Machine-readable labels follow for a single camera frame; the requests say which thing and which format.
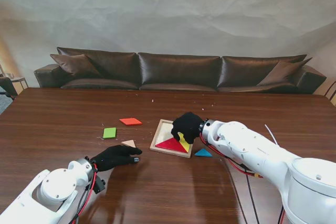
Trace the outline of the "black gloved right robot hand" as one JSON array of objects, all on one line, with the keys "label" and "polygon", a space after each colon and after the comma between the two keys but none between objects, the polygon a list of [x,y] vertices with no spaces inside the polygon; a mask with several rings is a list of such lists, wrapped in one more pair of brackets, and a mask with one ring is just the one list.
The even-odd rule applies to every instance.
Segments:
[{"label": "black gloved right robot hand", "polygon": [[194,140],[200,135],[200,127],[203,126],[204,120],[192,112],[186,112],[173,122],[171,134],[179,141],[179,133],[183,134],[188,144],[193,144]]}]

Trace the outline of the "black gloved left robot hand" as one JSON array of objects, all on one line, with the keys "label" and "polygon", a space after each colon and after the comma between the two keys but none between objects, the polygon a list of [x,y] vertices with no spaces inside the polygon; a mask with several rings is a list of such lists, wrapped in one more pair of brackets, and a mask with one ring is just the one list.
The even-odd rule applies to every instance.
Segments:
[{"label": "black gloved left robot hand", "polygon": [[95,164],[98,172],[105,172],[117,166],[136,164],[142,151],[136,147],[115,145],[110,146],[103,152],[90,159]]}]

